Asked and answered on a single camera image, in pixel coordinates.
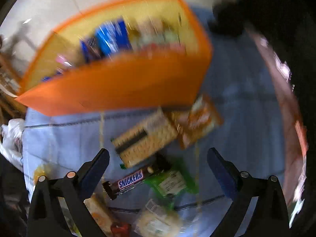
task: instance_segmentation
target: blue wrapper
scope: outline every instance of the blue wrapper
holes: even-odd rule
[[[95,31],[99,48],[105,56],[131,48],[123,19],[108,21]]]

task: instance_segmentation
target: beige package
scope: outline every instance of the beige package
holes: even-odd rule
[[[176,139],[178,133],[161,109],[112,141],[126,168],[132,167]]]
[[[183,222],[175,211],[166,211],[152,200],[140,211],[134,231],[142,237],[175,237]]]
[[[111,225],[118,220],[112,215],[111,211],[101,203],[95,194],[89,199],[84,200],[84,204],[96,221],[98,226],[107,236],[113,236],[111,232]]]

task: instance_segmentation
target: orange snack package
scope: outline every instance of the orange snack package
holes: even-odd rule
[[[189,111],[172,111],[166,114],[179,133],[178,140],[182,149],[223,124],[223,119],[205,94],[197,98]]]

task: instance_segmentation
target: snickers bar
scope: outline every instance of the snickers bar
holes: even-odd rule
[[[110,183],[109,181],[104,182],[102,184],[103,189],[111,200],[115,200],[118,195],[135,188],[138,184],[143,183],[147,177],[170,170],[170,167],[169,162],[161,154],[157,154],[156,161],[154,163],[146,165],[114,183]]]

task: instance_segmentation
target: barcode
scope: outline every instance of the barcode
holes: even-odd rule
[[[152,199],[150,199],[146,206],[145,206],[150,212],[154,213],[157,215],[157,217],[160,217],[164,219],[166,217],[165,210],[158,206],[155,202],[153,202]]]

